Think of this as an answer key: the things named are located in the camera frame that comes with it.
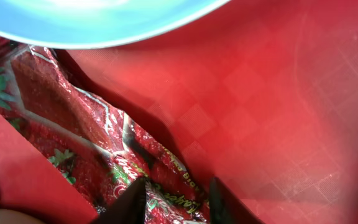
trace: blue plate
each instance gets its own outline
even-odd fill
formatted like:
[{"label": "blue plate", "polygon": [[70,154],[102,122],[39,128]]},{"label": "blue plate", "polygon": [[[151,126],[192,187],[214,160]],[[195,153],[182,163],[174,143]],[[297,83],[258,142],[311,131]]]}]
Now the blue plate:
[{"label": "blue plate", "polygon": [[230,0],[0,0],[0,36],[59,49],[128,44],[191,22]]}]

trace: bowl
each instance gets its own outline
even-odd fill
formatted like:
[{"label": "bowl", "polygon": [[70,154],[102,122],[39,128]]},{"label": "bowl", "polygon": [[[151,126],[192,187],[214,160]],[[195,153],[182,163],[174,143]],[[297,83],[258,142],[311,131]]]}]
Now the bowl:
[{"label": "bowl", "polygon": [[185,25],[230,0],[0,0],[0,36],[58,49],[112,47]]}]

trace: checkered pattern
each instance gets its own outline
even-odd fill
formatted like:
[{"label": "checkered pattern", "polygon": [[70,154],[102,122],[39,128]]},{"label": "checkered pattern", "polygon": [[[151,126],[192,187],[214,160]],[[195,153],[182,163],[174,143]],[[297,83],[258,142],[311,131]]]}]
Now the checkered pattern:
[{"label": "checkered pattern", "polygon": [[68,52],[266,223],[358,223],[358,1],[233,0],[160,37]]}]

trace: wrapper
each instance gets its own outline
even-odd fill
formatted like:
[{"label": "wrapper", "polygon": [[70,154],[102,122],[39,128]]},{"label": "wrapper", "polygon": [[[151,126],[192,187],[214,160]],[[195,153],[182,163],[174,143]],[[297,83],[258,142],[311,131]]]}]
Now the wrapper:
[{"label": "wrapper", "polygon": [[0,114],[98,213],[144,176],[145,223],[209,223],[208,196],[186,167],[124,111],[72,85],[52,50],[0,51]]}]

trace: red plastic wrapper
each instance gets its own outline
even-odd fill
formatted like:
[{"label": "red plastic wrapper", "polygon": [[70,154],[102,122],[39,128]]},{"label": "red plastic wrapper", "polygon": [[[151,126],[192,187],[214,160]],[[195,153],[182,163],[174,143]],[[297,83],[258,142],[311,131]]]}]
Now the red plastic wrapper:
[{"label": "red plastic wrapper", "polygon": [[52,50],[0,51],[0,113],[99,213],[144,176],[145,223],[209,223],[208,196],[178,158],[124,111],[72,85],[75,74]]}]

